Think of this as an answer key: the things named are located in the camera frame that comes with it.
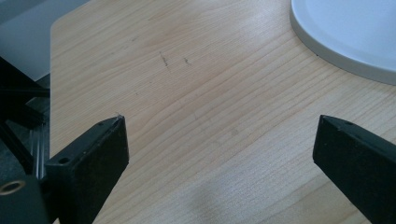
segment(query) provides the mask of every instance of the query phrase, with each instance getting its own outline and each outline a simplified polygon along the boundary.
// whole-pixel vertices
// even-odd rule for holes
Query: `scratch mark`
[[[192,65],[187,58],[184,58],[184,62],[188,65]]]
[[[163,57],[163,53],[160,52],[161,58],[163,59],[163,63],[165,64],[166,67],[168,67],[168,61],[166,60],[165,57]]]

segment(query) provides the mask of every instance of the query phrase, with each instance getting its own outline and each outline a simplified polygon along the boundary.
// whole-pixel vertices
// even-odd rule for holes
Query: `light wood surface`
[[[51,33],[54,155],[124,115],[95,223],[369,223],[313,163],[319,115],[396,141],[396,88],[312,53],[289,0],[91,1]]]

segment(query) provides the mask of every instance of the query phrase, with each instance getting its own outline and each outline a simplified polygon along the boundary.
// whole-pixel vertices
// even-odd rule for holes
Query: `white plate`
[[[291,0],[290,21],[324,60],[396,85],[395,0]]]

